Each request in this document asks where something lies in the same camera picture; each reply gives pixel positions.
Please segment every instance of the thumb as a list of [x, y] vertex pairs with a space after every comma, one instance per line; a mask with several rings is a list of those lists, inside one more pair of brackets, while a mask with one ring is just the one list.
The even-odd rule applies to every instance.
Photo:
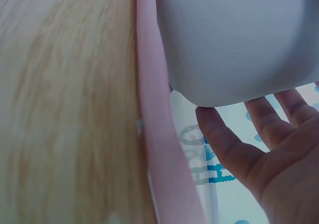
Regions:
[[211, 145], [220, 163], [247, 186], [249, 171], [265, 155], [253, 145], [243, 143], [225, 125], [214, 108], [197, 108], [199, 128]]

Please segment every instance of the light wood grain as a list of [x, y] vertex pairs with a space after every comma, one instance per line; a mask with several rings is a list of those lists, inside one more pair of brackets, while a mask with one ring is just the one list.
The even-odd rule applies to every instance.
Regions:
[[0, 223], [154, 224], [135, 0], [0, 0]]

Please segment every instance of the pink strip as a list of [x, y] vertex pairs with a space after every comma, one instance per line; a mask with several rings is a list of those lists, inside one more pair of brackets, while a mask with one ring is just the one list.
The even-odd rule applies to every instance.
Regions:
[[156, 0], [137, 0], [139, 85], [153, 189], [161, 224], [205, 224], [204, 212], [176, 135]]

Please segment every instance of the blue printed design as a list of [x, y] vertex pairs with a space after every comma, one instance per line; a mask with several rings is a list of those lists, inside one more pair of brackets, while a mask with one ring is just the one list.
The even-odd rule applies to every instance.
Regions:
[[224, 170], [225, 168], [219, 163], [216, 165], [208, 165], [207, 166], [207, 170], [208, 171], [216, 171], [217, 172], [217, 177], [216, 178], [208, 178], [208, 182], [209, 183], [220, 183], [220, 182], [227, 182], [227, 181], [233, 181], [236, 178], [232, 175], [228, 175], [228, 176], [223, 176], [222, 175], [222, 170]]
[[317, 111], [319, 111], [319, 103], [313, 104], [313, 107], [314, 107]]
[[205, 153], [206, 153], [206, 161], [210, 161], [212, 160], [216, 154], [214, 152], [212, 152], [207, 145], [205, 145]]
[[249, 115], [248, 112], [246, 112], [246, 118], [247, 118], [249, 121], [251, 121], [251, 118], [250, 118], [250, 115]]
[[240, 220], [240, 221], [235, 222], [235, 224], [249, 224], [249, 222], [245, 221], [245, 220]]
[[206, 161], [210, 161], [216, 156], [216, 154], [213, 151], [211, 151], [210, 148], [206, 145], [209, 143], [205, 137], [204, 137], [204, 142], [205, 142]]
[[255, 136], [255, 140], [257, 140], [258, 142], [262, 142], [262, 139], [258, 134]]

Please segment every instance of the blue pattern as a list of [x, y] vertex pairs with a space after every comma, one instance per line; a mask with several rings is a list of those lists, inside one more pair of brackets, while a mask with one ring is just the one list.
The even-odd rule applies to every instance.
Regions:
[[240, 221], [235, 222], [235, 224], [249, 224], [249, 222], [245, 221], [245, 220], [240, 220]]
[[249, 115], [248, 111], [246, 112], [246, 118], [247, 118], [249, 121], [251, 121], [251, 118], [250, 118], [250, 115]]
[[255, 136], [255, 140], [257, 140], [258, 142], [262, 142], [262, 139], [258, 134]]

